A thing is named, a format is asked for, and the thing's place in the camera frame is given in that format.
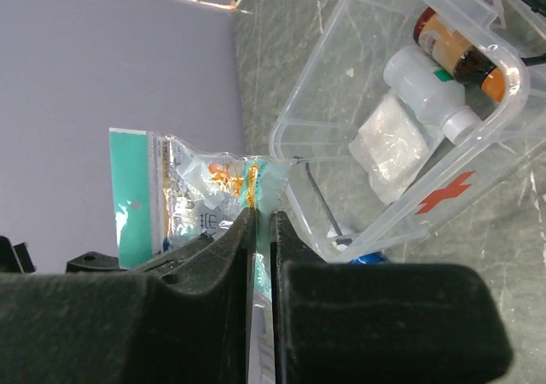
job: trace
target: white bottle cap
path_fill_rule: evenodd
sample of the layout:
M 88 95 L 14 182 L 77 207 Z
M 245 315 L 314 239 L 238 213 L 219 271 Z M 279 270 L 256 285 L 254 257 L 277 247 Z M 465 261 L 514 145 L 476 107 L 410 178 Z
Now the white bottle cap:
M 481 123 L 478 115 L 468 106 L 460 107 L 442 125 L 442 132 L 455 145 L 464 141 L 473 129 Z

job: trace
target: blue object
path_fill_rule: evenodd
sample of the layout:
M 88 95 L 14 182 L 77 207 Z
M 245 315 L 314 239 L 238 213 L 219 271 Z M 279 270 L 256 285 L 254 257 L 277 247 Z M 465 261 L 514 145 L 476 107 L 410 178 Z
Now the blue object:
M 349 263 L 354 265 L 377 265 L 379 263 L 386 263 L 388 259 L 383 253 L 364 254 L 359 258 L 351 260 Z

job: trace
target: bottle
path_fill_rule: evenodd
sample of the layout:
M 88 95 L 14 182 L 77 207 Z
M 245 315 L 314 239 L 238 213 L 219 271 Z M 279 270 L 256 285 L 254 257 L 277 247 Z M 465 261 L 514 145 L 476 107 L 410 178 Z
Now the bottle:
M 415 24 L 413 38 L 457 82 L 479 85 L 494 101 L 502 100 L 506 90 L 502 71 L 462 34 L 448 29 L 430 7 Z
M 386 64 L 383 78 L 422 124 L 439 127 L 455 145 L 481 123 L 465 104 L 464 86 L 416 45 L 396 53 Z

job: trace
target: marble surface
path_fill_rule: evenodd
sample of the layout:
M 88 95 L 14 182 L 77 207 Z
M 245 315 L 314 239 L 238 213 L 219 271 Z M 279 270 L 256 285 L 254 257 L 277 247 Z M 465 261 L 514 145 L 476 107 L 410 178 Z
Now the marble surface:
M 235 41 L 249 154 L 269 153 L 271 129 L 337 1 L 241 2 L 240 11 L 235 13 Z M 397 0 L 381 1 L 399 4 Z M 411 22 L 402 17 L 392 18 L 384 22 L 382 29 L 369 32 L 369 23 L 378 15 L 378 9 L 370 10 L 368 17 L 354 15 L 341 24 L 346 27 L 347 35 L 358 33 L 355 41 L 362 47 L 351 48 L 351 42 L 337 43 L 339 48 L 332 50 L 330 61 L 325 61 L 322 69 L 319 67 L 323 74 L 321 84 L 311 87 L 308 94 L 300 95 L 303 98 L 299 105 L 302 110 L 324 113 L 321 118 L 327 116 L 338 122 L 362 124 L 362 108 L 375 104 L 384 93 L 384 88 L 379 85 L 369 88 L 374 84 L 369 76 L 379 73 L 384 59 L 392 54 L 388 44 L 377 43 L 377 36 L 384 33 L 390 36 L 392 47 L 399 46 L 407 38 Z M 407 13 L 407 16 L 411 20 L 414 13 Z M 364 48 L 373 52 L 370 57 L 363 55 L 358 58 L 367 64 L 365 69 L 356 69 L 343 62 L 347 57 L 343 55 L 344 49 L 364 53 Z M 358 87 L 366 87 L 368 95 Z M 479 93 L 470 94 L 476 95 L 475 103 L 483 101 Z M 335 113 L 333 109 L 321 107 L 334 96 L 337 101 Z M 487 107 L 480 109 L 486 116 Z M 507 152 L 515 149 L 516 153 L 525 154 L 536 144 L 521 142 L 511 145 L 511 151 Z M 436 157 L 449 150 L 449 146 L 443 146 Z M 362 220 L 373 210 L 369 198 L 349 201 L 339 197 L 344 195 L 343 189 L 355 186 L 355 177 L 363 175 L 357 164 L 349 166 L 350 175 L 346 177 L 340 177 L 335 168 L 326 166 L 319 166 L 314 173 L 336 217 L 341 218 L 344 224 L 350 224 L 355 218 Z M 297 226 L 299 223 L 286 201 L 283 208 Z M 535 152 L 528 160 L 524 159 L 523 166 L 516 173 L 481 196 L 432 237 L 423 243 L 406 244 L 388 251 L 395 261 L 468 265 L 484 278 L 497 301 L 516 354 L 512 369 L 499 381 L 501 383 L 540 383 L 546 377 L 546 328 L 543 322 L 546 319 L 545 208 L 546 155 Z M 312 194 L 309 196 L 309 209 L 320 210 Z M 306 238 L 303 230 L 299 233 L 303 239 Z

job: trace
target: plastic bag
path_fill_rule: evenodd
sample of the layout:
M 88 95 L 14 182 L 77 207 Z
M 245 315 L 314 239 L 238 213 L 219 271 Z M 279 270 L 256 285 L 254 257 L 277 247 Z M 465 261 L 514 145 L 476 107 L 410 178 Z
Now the plastic bag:
M 119 266 L 133 268 L 199 235 L 218 239 L 244 207 L 258 210 L 255 288 L 270 302 L 269 216 L 289 164 L 205 154 L 153 132 L 110 129 Z

